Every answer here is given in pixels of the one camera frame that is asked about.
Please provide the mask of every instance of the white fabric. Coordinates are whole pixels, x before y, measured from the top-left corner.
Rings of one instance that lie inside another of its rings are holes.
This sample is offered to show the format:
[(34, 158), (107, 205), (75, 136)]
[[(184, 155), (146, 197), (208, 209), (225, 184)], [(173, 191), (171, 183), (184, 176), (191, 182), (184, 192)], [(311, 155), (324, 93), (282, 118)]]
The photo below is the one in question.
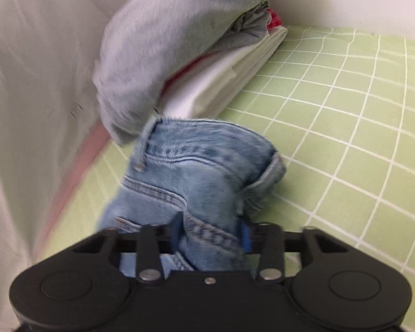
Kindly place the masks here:
[(127, 0), (0, 0), (0, 331), (7, 293), (33, 261), (54, 193), (98, 119), (90, 76)]
[(259, 43), (215, 54), (174, 82), (158, 111), (176, 118), (215, 118), (269, 59), (287, 34), (271, 29)]

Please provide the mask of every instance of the gray clothing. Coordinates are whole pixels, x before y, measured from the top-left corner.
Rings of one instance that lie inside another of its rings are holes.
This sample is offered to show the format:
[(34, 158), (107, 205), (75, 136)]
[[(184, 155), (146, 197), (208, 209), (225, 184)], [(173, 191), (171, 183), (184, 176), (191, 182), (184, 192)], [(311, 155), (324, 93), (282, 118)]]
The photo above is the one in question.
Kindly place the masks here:
[(240, 26), (234, 30), (232, 24), (256, 6), (257, 17), (250, 24), (267, 18), (258, 9), (265, 1), (129, 0), (105, 29), (93, 75), (100, 117), (112, 138), (117, 143), (133, 140), (165, 81), (211, 47), (236, 47), (232, 40)]

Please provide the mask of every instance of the green bedsheet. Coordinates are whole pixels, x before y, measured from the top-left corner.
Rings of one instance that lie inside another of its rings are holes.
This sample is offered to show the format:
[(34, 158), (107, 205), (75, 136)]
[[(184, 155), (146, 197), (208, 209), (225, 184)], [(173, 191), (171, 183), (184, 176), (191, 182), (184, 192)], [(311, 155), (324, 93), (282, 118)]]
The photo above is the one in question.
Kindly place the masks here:
[[(262, 221), (321, 228), (401, 271), (415, 331), (415, 41), (351, 28), (288, 27), (220, 115), (263, 134), (288, 165)], [(93, 232), (132, 146), (110, 143), (51, 234), (45, 256)], [(298, 268), (287, 259), (288, 273)]]

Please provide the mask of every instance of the red fabric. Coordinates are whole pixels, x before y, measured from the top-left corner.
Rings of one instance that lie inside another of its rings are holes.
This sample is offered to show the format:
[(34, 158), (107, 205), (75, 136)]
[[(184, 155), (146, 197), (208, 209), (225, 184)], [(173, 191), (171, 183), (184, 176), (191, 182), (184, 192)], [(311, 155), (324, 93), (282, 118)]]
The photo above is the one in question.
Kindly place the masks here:
[(277, 13), (272, 9), (267, 9), (270, 12), (271, 20), (267, 24), (267, 29), (270, 30), (271, 28), (281, 26), (283, 24), (282, 19), (280, 19), (280, 16), (277, 15)]
[[(271, 20), (267, 24), (267, 29), (270, 30), (271, 28), (281, 26), (283, 24), (283, 21), (280, 19), (280, 16), (277, 15), (277, 13), (272, 9), (267, 9), (270, 12)], [(169, 87), (177, 81), (180, 77), (182, 77), (184, 74), (189, 72), (192, 68), (194, 68), (200, 61), (204, 60), (205, 58), (209, 57), (210, 55), (202, 55), (199, 58), (192, 61), (189, 65), (182, 68), (179, 72), (177, 72), (174, 76), (172, 76), (169, 80), (166, 81), (165, 85), (162, 89), (163, 96), (166, 91), (169, 89)]]

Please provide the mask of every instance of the jeans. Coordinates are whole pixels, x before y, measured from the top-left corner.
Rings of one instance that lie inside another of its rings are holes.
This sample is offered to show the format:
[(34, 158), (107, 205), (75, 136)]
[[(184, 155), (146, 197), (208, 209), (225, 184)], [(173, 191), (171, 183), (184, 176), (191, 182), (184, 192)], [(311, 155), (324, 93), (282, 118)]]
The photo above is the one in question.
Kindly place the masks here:
[[(238, 239), (238, 219), (252, 219), (286, 168), (259, 134), (214, 120), (154, 116), (138, 138), (116, 197), (99, 229), (137, 232), (184, 216), (178, 252), (162, 255), (166, 276), (177, 270), (248, 269)], [(135, 254), (123, 254), (120, 270), (135, 275)]]

